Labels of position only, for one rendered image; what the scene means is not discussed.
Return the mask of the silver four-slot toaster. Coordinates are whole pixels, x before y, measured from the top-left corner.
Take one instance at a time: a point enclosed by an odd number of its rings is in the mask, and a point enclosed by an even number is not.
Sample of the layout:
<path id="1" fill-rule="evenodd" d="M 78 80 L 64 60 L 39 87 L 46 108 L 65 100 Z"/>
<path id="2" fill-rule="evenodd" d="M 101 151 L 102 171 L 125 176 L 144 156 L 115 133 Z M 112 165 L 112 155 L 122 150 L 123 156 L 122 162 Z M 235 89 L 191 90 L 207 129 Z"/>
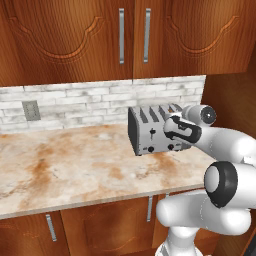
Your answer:
<path id="1" fill-rule="evenodd" d="M 175 115 L 174 127 L 170 129 L 170 138 L 164 133 L 165 121 L 170 114 Z M 129 107 L 128 108 L 128 136 L 136 156 L 153 154 L 156 152 L 182 151 L 189 149 L 196 143 L 202 129 L 179 118 L 180 112 L 169 110 L 169 104 Z M 150 130 L 156 130 L 151 140 Z M 168 145 L 173 144 L 174 149 L 169 150 Z M 152 153 L 148 152 L 150 146 L 154 147 Z"/>

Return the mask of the grey wall outlet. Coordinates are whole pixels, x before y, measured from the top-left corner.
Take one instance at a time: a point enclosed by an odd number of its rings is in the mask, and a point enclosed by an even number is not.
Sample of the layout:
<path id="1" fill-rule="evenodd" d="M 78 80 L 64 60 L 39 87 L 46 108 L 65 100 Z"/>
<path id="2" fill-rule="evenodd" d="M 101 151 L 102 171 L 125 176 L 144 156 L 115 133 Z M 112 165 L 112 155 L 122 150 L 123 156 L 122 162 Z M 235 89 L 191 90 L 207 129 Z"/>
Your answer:
<path id="1" fill-rule="evenodd" d="M 36 101 L 23 101 L 22 106 L 27 121 L 38 121 L 41 119 Z"/>

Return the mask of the wooden wall cupboard door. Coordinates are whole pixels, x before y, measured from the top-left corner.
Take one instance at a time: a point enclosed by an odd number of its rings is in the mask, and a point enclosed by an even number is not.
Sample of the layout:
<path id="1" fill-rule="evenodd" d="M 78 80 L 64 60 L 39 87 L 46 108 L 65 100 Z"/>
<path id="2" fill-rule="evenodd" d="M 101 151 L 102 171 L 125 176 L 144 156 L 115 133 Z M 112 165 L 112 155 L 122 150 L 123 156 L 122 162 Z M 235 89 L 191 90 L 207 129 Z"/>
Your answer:
<path id="1" fill-rule="evenodd" d="M 134 8 L 135 0 L 0 0 L 0 86 L 130 79 Z"/>
<path id="2" fill-rule="evenodd" d="M 146 8 L 151 9 L 144 63 Z M 133 77 L 241 73 L 256 43 L 256 0 L 135 0 Z"/>

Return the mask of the tall wooden cabinet side panel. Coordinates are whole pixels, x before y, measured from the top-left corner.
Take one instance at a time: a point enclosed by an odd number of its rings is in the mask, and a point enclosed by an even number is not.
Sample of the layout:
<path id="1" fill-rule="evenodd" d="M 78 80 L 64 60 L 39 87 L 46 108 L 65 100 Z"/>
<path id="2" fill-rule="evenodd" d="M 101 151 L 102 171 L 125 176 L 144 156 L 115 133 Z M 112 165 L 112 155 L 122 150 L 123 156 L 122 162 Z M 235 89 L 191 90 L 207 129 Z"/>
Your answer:
<path id="1" fill-rule="evenodd" d="M 215 109 L 215 126 L 236 129 L 256 139 L 256 44 L 245 73 L 206 77 L 201 102 Z M 199 230 L 196 246 L 204 256 L 256 256 L 256 210 L 251 214 L 252 224 L 245 234 L 225 236 Z"/>

